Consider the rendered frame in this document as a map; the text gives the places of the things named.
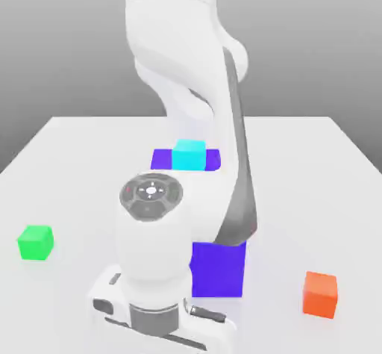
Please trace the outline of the small cyan cube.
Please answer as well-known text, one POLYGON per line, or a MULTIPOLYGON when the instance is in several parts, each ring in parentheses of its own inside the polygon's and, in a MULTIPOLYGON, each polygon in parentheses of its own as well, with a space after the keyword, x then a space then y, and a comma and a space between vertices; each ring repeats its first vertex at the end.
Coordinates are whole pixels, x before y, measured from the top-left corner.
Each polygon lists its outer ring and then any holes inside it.
POLYGON ((203 140, 180 139, 172 149, 172 169, 204 171, 207 150, 203 140))

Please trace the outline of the small green cube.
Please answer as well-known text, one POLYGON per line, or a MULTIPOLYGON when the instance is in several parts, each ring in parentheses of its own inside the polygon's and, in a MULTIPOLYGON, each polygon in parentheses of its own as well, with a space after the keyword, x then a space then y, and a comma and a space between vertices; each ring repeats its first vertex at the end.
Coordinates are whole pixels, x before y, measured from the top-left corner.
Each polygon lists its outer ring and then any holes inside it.
POLYGON ((26 226, 17 243, 23 260, 44 261, 54 247, 51 226, 26 226))

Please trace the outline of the large purple box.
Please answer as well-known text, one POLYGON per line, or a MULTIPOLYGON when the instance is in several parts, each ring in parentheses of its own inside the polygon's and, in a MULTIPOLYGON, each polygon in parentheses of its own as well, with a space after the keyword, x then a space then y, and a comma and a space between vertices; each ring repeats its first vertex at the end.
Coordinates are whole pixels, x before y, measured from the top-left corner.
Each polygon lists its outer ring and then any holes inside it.
MULTIPOLYGON (((218 170, 221 158, 218 149, 207 149, 205 171, 218 170)), ((152 170, 172 169, 172 150, 154 149, 152 170)), ((221 246, 195 242, 192 245, 192 296, 199 298, 242 297, 245 272, 246 242, 239 246, 221 246)))

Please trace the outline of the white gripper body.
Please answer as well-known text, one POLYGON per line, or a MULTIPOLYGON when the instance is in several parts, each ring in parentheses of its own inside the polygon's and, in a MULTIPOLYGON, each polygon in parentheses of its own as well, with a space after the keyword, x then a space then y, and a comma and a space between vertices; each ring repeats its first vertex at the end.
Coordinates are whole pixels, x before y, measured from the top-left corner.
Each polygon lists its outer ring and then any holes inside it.
POLYGON ((90 321, 90 341, 101 354, 235 354, 237 328, 220 321, 178 312, 177 329, 160 325, 157 334, 144 334, 131 321, 96 312, 90 321))

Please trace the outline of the small orange cube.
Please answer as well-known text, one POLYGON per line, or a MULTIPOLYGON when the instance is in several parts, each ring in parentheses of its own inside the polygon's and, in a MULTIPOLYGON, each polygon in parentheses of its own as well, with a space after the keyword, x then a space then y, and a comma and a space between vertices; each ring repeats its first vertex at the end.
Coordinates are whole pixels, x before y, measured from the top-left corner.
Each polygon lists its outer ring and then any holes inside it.
POLYGON ((304 278, 302 311, 333 319, 338 303, 338 284, 333 275, 307 271, 304 278))

